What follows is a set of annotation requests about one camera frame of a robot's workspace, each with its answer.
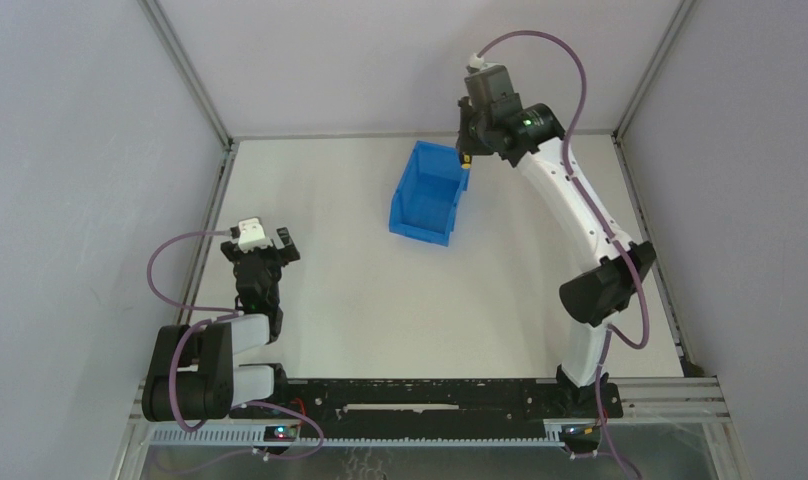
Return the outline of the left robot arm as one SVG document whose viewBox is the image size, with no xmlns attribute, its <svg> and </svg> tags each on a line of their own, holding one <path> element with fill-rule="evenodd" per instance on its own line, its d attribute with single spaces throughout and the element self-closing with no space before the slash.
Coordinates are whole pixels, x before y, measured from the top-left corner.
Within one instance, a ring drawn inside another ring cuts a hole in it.
<svg viewBox="0 0 808 480">
<path fill-rule="evenodd" d="M 236 297 L 217 318 L 173 325 L 157 334 L 142 394 L 151 422 L 175 421 L 192 431 L 222 419 L 231 408 L 275 394 L 285 374 L 280 364 L 243 364 L 237 355 L 276 342 L 282 331 L 282 270 L 300 258 L 290 232 L 275 245 L 254 219 L 222 232 L 220 250 L 232 266 Z"/>
</svg>

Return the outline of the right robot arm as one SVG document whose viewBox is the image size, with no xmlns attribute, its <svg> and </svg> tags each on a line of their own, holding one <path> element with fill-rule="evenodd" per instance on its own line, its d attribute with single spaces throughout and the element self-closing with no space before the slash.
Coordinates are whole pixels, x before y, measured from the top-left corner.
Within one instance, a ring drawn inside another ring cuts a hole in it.
<svg viewBox="0 0 808 480">
<path fill-rule="evenodd" d="M 559 288 L 573 323 L 556 380 L 569 404 L 587 406 L 605 387 L 610 342 L 625 335 L 615 321 L 633 299 L 640 305 L 642 336 L 626 343 L 640 350 L 650 340 L 643 281 L 656 260 L 655 249 L 648 241 L 633 242 L 608 213 L 547 106 L 525 108 L 512 94 L 497 100 L 465 96 L 458 107 L 456 148 L 462 166 L 493 154 L 509 162 L 544 199 L 572 243 L 571 257 L 580 273 Z"/>
</svg>

